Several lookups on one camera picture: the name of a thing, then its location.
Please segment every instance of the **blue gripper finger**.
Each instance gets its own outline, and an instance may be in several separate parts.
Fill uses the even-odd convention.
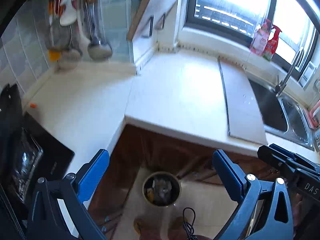
[[[231,200],[240,203],[246,191],[247,182],[245,173],[237,164],[234,164],[222,150],[216,150],[213,153],[212,165],[217,171]]]
[[[100,149],[89,163],[84,164],[76,174],[77,197],[82,203],[91,198],[103,174],[109,166],[109,153]]]

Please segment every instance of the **window sill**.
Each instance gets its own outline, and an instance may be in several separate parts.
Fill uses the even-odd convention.
[[[269,62],[263,57],[251,53],[247,47],[239,43],[213,33],[183,27],[179,32],[178,39],[181,45],[196,47],[197,49],[208,51],[212,55],[225,56],[230,60],[243,64],[246,71],[273,85],[277,84],[278,76],[279,80],[282,80],[287,74],[276,63]],[[300,84],[293,77],[290,77],[287,82],[285,92],[305,107],[308,107],[311,103],[312,99],[304,93]]]

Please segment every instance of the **cutting board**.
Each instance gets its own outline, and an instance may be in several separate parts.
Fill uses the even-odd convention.
[[[229,136],[268,145],[256,97],[244,70],[218,60],[228,111]]]
[[[163,14],[167,13],[176,0],[141,0],[137,13],[132,19],[127,40],[132,41],[139,37],[146,28],[149,29],[150,18],[153,19],[153,28],[162,19]]]

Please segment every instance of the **kitchen counter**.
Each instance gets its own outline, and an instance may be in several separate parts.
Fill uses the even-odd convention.
[[[27,111],[75,152],[67,173],[77,172],[100,148],[111,154],[126,124],[250,156],[257,156],[260,146],[228,136],[217,59],[191,51],[156,54],[138,76],[94,66],[58,72],[32,102],[37,108]],[[269,133],[266,136],[269,144],[320,163],[317,152]],[[75,235],[64,204],[60,206]]]

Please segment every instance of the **sink basin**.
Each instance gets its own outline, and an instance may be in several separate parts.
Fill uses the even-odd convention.
[[[267,132],[314,150],[312,135],[300,106],[282,93],[276,97],[274,88],[256,77],[249,76],[264,128]]]

